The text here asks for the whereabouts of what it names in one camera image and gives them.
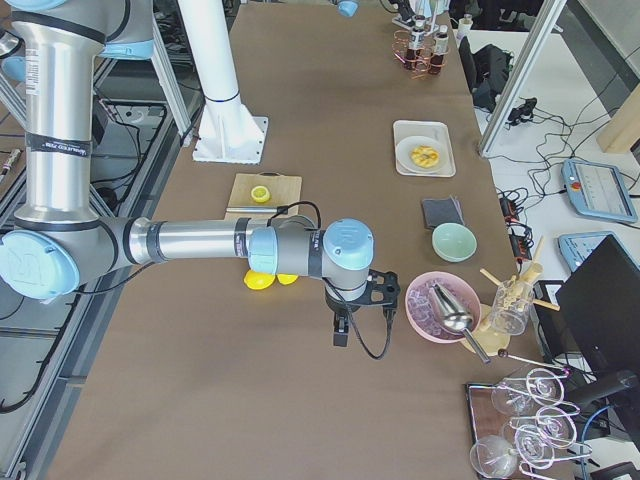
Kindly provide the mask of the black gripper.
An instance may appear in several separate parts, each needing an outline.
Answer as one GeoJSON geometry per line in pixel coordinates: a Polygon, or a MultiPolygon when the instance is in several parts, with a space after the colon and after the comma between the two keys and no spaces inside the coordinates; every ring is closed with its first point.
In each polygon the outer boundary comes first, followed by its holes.
{"type": "Polygon", "coordinates": [[[347,291],[332,284],[325,284],[325,301],[335,313],[333,318],[333,345],[347,346],[349,320],[347,312],[354,314],[360,308],[380,307],[384,313],[395,312],[401,292],[398,275],[393,271],[381,272],[370,269],[360,295],[348,300],[347,291]]]}

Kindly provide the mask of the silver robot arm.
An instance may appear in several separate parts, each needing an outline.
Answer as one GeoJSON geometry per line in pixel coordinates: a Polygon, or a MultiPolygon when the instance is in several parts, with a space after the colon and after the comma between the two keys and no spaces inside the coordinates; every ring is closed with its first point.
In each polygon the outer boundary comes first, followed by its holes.
{"type": "Polygon", "coordinates": [[[333,342],[358,330],[353,314],[397,309],[392,272],[372,269],[374,237],[355,219],[328,226],[289,216],[160,222],[100,216],[90,206],[93,68],[97,57],[154,54],[148,1],[15,1],[13,25],[26,47],[27,197],[1,240],[1,276],[16,292],[46,300],[112,271],[174,259],[240,257],[251,269],[320,279],[334,314],[333,342]]]}

